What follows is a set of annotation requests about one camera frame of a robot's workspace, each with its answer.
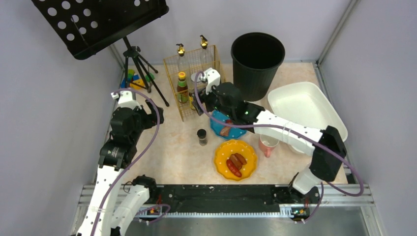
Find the silver lid shaker jar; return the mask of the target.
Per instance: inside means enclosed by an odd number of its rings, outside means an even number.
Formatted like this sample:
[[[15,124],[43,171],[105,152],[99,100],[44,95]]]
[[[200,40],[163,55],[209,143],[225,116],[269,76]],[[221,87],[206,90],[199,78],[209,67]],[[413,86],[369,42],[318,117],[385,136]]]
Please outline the silver lid shaker jar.
[[[188,88],[190,93],[195,92],[195,88],[197,88],[197,91],[202,91],[206,87],[206,82],[203,80],[202,73],[193,73],[190,76],[190,82],[188,83]]]

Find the black cap spice bottle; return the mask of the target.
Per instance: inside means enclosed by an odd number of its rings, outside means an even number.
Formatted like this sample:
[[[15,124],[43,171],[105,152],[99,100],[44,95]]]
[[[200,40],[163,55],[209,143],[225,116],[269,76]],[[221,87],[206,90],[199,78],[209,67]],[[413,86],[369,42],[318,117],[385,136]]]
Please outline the black cap spice bottle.
[[[208,138],[207,138],[207,131],[205,129],[199,129],[197,131],[197,136],[199,139],[199,144],[201,146],[205,146],[208,143]]]

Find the yellow cap sauce bottle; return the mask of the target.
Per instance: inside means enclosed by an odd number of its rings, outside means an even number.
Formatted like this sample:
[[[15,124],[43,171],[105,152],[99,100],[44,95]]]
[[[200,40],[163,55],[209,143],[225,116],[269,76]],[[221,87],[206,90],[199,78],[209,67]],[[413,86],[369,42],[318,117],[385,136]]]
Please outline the yellow cap sauce bottle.
[[[179,103],[186,103],[188,101],[188,85],[184,71],[178,73],[177,100]]]

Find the yellow dotted plate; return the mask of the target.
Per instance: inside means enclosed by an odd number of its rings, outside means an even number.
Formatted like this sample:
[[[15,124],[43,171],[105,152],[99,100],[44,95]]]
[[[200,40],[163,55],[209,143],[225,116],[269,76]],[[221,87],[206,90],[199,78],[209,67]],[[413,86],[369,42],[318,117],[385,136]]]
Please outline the yellow dotted plate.
[[[251,177],[257,169],[258,157],[252,146],[244,141],[229,140],[215,151],[214,164],[225,179],[241,181]]]

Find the small yellow spice bottle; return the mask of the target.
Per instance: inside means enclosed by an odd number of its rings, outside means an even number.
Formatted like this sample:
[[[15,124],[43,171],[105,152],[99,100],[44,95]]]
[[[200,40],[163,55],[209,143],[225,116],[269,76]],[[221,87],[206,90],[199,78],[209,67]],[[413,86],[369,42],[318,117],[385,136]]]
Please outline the small yellow spice bottle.
[[[191,110],[196,110],[195,105],[194,105],[194,98],[195,98],[195,94],[192,92],[189,92],[189,104],[190,104],[190,108]]]

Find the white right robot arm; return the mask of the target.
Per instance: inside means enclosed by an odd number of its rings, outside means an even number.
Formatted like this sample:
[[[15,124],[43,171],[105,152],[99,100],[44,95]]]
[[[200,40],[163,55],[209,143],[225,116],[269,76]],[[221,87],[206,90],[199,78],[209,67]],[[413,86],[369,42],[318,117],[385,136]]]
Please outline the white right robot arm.
[[[333,182],[346,157],[337,128],[311,128],[281,118],[262,106],[244,101],[232,83],[195,90],[197,109],[221,125],[266,135],[311,156],[310,164],[296,174],[290,186],[305,195],[314,185]]]

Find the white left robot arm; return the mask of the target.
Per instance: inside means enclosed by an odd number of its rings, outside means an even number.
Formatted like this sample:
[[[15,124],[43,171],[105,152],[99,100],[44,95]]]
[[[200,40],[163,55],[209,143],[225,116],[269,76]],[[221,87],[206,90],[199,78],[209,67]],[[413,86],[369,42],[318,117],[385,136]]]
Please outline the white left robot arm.
[[[146,104],[150,114],[133,98],[118,100],[109,139],[100,150],[92,198],[77,236],[124,236],[140,207],[150,199],[155,180],[137,177],[122,203],[116,206],[123,176],[135,163],[133,156],[141,133],[163,122],[163,109],[151,99]]]

